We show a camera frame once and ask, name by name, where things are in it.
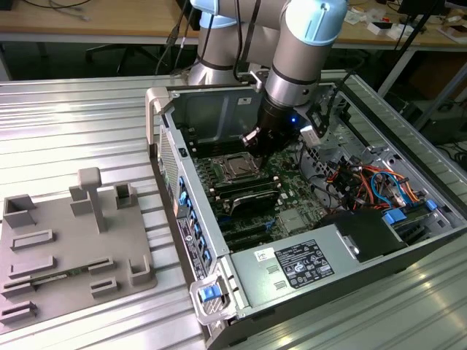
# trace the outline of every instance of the motherboard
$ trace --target motherboard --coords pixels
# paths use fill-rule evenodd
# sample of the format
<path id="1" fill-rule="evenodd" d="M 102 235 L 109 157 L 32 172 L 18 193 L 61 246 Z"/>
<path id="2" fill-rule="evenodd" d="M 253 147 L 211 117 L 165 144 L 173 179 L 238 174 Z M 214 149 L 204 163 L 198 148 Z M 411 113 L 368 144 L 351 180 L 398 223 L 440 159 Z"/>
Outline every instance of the motherboard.
<path id="1" fill-rule="evenodd" d="M 274 154 L 261 169 L 248 152 L 193 162 L 232 252 L 306 232 L 326 215 L 294 149 Z"/>

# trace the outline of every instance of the table leg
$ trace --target table leg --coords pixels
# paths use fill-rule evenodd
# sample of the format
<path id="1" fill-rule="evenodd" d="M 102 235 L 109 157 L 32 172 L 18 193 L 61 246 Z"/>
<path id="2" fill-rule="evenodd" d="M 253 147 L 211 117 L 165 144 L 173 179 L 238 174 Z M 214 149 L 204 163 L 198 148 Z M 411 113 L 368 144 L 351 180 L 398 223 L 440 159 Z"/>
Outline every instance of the table leg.
<path id="1" fill-rule="evenodd" d="M 467 78 L 467 63 L 463 65 L 460 71 L 451 79 L 450 82 L 436 97 L 435 101 L 426 109 L 422 115 L 413 123 L 417 130 L 420 130 L 430 119 L 430 116 L 439 106 L 452 94 L 452 92 Z"/>
<path id="2" fill-rule="evenodd" d="M 414 54 L 414 50 L 407 50 L 402 55 L 399 62 L 397 62 L 393 70 L 387 76 L 385 82 L 382 83 L 381 87 L 378 90 L 378 95 L 380 95 L 381 97 L 385 97 L 385 95 L 387 94 L 389 89 L 391 89 L 397 78 L 399 78 L 399 75 L 401 75 L 404 68 L 406 68 L 407 64 L 410 62 Z"/>
<path id="3" fill-rule="evenodd" d="M 0 50 L 0 82 L 7 82 L 9 80 L 11 80 L 11 77 L 8 72 L 7 62 Z"/>

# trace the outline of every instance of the warning label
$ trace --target warning label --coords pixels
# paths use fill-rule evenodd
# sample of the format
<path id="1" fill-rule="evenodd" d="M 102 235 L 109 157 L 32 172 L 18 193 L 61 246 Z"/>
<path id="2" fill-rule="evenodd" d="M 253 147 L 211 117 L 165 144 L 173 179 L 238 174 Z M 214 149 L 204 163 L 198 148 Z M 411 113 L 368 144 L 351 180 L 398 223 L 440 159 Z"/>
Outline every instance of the warning label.
<path id="1" fill-rule="evenodd" d="M 275 254 L 289 284 L 295 289 L 334 274 L 314 239 L 278 250 Z"/>

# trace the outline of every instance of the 3d printed tray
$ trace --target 3d printed tray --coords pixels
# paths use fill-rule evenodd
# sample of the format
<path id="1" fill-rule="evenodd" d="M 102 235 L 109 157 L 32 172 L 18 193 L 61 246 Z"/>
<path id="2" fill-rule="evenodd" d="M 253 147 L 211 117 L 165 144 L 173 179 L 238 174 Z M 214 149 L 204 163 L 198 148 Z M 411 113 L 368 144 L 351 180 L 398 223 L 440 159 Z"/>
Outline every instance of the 3d printed tray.
<path id="1" fill-rule="evenodd" d="M 76 201 L 76 194 L 89 198 L 80 189 L 70 189 L 77 191 L 75 201 L 10 198 L 5 211 L 15 228 L 2 222 L 0 333 L 156 285 L 142 214 L 125 186 L 99 193 L 107 225 L 101 233 L 90 201 Z M 79 206 L 77 216 L 72 202 Z"/>

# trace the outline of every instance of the white sticker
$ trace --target white sticker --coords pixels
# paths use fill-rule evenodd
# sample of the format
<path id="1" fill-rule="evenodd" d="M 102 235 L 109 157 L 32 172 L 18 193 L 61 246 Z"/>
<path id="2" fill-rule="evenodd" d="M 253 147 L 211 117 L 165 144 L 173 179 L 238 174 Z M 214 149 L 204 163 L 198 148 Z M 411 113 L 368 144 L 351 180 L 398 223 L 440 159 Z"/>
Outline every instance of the white sticker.
<path id="1" fill-rule="evenodd" d="M 274 255 L 274 248 L 266 248 L 263 250 L 257 250 L 255 252 L 256 260 L 257 261 L 264 261 L 267 259 L 271 259 L 272 257 L 275 257 Z"/>
<path id="2" fill-rule="evenodd" d="M 242 104 L 251 104 L 251 97 L 239 98 L 238 105 L 241 106 Z"/>

